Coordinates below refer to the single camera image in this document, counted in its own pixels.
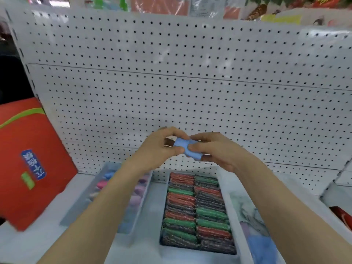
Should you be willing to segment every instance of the blue label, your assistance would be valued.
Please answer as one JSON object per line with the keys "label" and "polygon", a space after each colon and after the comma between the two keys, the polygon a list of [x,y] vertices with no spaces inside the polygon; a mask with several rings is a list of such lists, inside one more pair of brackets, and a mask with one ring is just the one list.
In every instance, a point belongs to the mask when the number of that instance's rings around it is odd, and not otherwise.
{"label": "blue label", "polygon": [[46,176],[45,170],[31,149],[22,151],[21,156],[28,165],[29,169],[36,176],[37,180],[43,179]]}

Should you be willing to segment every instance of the orange package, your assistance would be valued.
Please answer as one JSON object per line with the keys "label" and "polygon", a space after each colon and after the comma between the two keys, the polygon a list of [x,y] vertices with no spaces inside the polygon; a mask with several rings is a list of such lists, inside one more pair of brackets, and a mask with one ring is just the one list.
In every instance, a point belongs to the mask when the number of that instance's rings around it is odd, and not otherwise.
{"label": "orange package", "polygon": [[35,98],[0,106],[0,216],[24,231],[77,174]]}

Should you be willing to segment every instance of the blue fabric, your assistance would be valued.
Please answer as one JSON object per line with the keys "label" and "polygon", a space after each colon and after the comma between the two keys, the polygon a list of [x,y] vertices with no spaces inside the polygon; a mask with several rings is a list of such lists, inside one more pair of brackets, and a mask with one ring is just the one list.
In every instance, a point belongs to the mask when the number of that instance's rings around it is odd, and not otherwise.
{"label": "blue fabric", "polygon": [[271,237],[250,235],[247,241],[255,264],[276,264],[277,249]]}
{"label": "blue fabric", "polygon": [[200,152],[192,152],[192,151],[189,151],[187,146],[189,144],[195,144],[197,141],[195,140],[184,140],[182,138],[177,138],[175,143],[174,143],[174,146],[182,146],[184,148],[184,153],[186,156],[188,157],[191,157],[193,158],[194,160],[197,160],[197,161],[200,161],[200,159],[202,158],[202,153]]}

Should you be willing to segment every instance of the green curved line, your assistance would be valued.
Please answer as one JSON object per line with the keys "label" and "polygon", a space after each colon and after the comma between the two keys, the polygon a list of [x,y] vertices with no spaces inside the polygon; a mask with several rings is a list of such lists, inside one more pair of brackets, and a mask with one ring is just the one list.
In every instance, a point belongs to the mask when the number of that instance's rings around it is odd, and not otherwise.
{"label": "green curved line", "polygon": [[45,112],[41,107],[24,110],[21,113],[14,115],[12,118],[6,120],[3,124],[0,125],[0,129],[2,127],[6,126],[7,124],[10,124],[12,121],[15,121],[16,119],[19,119],[24,116],[29,116],[32,114],[44,114],[45,115]]}

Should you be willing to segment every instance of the hand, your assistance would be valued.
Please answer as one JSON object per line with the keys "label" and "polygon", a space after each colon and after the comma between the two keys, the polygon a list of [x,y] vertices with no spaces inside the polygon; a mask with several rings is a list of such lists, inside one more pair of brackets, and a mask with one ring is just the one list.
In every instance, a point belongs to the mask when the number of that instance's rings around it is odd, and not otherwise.
{"label": "hand", "polygon": [[200,141],[189,145],[188,149],[206,154],[202,156],[201,161],[214,162],[229,172],[235,173],[244,160],[255,157],[219,132],[198,133],[190,138]]}
{"label": "hand", "polygon": [[181,146],[165,147],[164,140],[168,136],[177,136],[189,140],[189,136],[182,130],[170,127],[161,128],[150,134],[139,147],[139,149],[126,160],[132,166],[138,167],[141,171],[148,172],[158,168],[164,162],[174,156],[184,152]]}

